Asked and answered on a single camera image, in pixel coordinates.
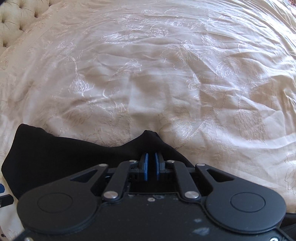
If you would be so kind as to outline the black pants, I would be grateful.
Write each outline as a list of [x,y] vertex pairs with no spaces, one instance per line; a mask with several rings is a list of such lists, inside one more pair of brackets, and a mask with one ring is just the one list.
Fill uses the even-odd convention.
[[193,165],[157,133],[144,131],[118,147],[104,147],[73,138],[55,137],[42,128],[21,124],[1,172],[16,199],[24,193],[104,163],[115,168],[119,163],[138,160],[146,153],[160,153],[165,160]]

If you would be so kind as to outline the cream embroidered bedspread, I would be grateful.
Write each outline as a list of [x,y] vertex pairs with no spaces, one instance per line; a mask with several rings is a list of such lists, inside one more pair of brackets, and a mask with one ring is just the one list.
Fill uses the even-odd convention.
[[22,123],[116,147],[151,130],[295,212],[290,1],[59,1],[1,53],[1,159]]

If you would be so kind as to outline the cream tufted headboard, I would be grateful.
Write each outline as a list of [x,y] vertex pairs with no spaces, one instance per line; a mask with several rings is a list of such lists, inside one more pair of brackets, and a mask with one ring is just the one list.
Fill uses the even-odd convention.
[[1,2],[1,53],[12,46],[27,28],[59,1],[8,0]]

